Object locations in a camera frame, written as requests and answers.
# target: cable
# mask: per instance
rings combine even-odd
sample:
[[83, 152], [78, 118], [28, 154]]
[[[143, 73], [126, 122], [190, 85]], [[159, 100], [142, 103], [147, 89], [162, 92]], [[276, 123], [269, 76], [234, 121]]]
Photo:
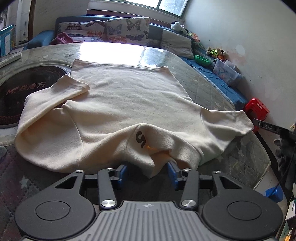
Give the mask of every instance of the cable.
[[284, 175], [281, 177], [281, 179], [279, 180], [278, 184], [275, 186], [275, 188], [273, 189], [272, 193], [270, 194], [270, 196], [275, 192], [276, 188], [281, 184], [283, 178], [285, 177], [285, 175], [288, 173], [289, 171], [289, 168], [292, 164], [292, 161], [293, 161], [293, 158], [294, 158], [294, 155], [295, 155], [295, 151], [296, 151], [296, 145], [294, 146], [294, 150], [293, 150], [293, 154], [292, 154], [292, 157], [291, 157], [291, 160], [289, 162], [289, 165], [287, 167], [287, 170], [285, 171]]

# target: plastic storage box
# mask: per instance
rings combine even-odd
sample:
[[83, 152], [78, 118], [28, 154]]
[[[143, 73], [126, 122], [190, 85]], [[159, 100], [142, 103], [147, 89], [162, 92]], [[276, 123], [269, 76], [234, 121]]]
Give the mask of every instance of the plastic storage box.
[[227, 85], [234, 86], [243, 76], [230, 66], [217, 59], [213, 73], [220, 77]]
[[230, 68], [232, 68], [233, 70], [235, 70], [236, 65], [228, 60], [226, 60], [225, 62], [226, 65], [228, 65]]

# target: stuffed toy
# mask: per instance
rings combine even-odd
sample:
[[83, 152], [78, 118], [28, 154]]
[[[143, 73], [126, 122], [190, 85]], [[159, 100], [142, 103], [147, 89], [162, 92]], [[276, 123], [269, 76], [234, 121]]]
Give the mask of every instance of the stuffed toy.
[[182, 32], [183, 34], [187, 34], [188, 31], [186, 31], [184, 25], [180, 25], [179, 22], [172, 22], [170, 25], [170, 28], [176, 32]]
[[193, 39], [195, 42], [197, 42], [197, 43], [200, 42], [198, 36], [197, 36], [195, 33], [191, 33], [191, 32], [189, 32], [189, 33], [187, 33], [187, 35], [190, 36], [190, 37], [192, 37], [192, 39]]
[[211, 49], [210, 47], [207, 49], [207, 55], [211, 55], [213, 58], [218, 58], [221, 61], [225, 61], [226, 52], [223, 49]]

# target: blue box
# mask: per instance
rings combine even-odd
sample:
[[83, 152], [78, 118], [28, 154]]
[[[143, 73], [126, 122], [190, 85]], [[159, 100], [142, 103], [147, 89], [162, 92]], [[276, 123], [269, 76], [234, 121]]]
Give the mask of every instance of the blue box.
[[0, 56], [5, 56], [9, 54], [12, 50], [11, 45], [11, 32], [13, 25], [10, 25], [2, 30], [0, 30]]

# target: quilted mattress cover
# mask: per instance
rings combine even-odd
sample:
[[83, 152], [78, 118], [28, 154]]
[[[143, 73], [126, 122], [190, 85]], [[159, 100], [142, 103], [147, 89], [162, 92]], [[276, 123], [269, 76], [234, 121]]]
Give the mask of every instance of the quilted mattress cover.
[[181, 59], [189, 64], [194, 70], [199, 72], [204, 78], [210, 82], [223, 96], [233, 104], [236, 110], [242, 110], [248, 103], [248, 100], [244, 95], [236, 88], [228, 86], [222, 79], [220, 79], [213, 72], [207, 68], [196, 63], [195, 60], [189, 60], [188, 58], [181, 57]]
[[[26, 50], [23, 51], [22, 64], [27, 68], [36, 63], [40, 64], [40, 62], [52, 63], [54, 60], [55, 63], [71, 65], [75, 58], [103, 63], [112, 62], [111, 59], [106, 59], [106, 57], [97, 53], [98, 50], [92, 48], [93, 45], [91, 44], [55, 45]], [[107, 47], [110, 45], [110, 43], [98, 44], [104, 44]], [[118, 53], [122, 49], [122, 45], [111, 45], [114, 52]], [[136, 46], [135, 48], [141, 48], [141, 51], [137, 52], [137, 55], [140, 55], [140, 60], [131, 63], [126, 61], [123, 64], [168, 66], [193, 102], [210, 110], [235, 111], [234, 107], [201, 74], [176, 55], [165, 50], [149, 47]], [[83, 50], [89, 51], [89, 56], [92, 58], [82, 58], [83, 54], [84, 57], [87, 56]], [[17, 73], [19, 71], [17, 70], [18, 65], [19, 63], [14, 62], [0, 69], [0, 76], [6, 76], [8, 72], [10, 74]], [[251, 132], [244, 137], [235, 138], [221, 156], [203, 164], [198, 168], [198, 171], [201, 174], [210, 175], [212, 171], [220, 170], [239, 182], [254, 188], [269, 165], [270, 160], [265, 149]], [[54, 173], [34, 166], [18, 155], [13, 144], [0, 143], [1, 241], [17, 241], [21, 238], [13, 217], [17, 206], [65, 175], [65, 173]], [[178, 201], [180, 197], [180, 191], [174, 192], [172, 189], [165, 170], [162, 170], [152, 179], [143, 177], [138, 170], [135, 170], [131, 179], [127, 182], [127, 189], [121, 199]]]

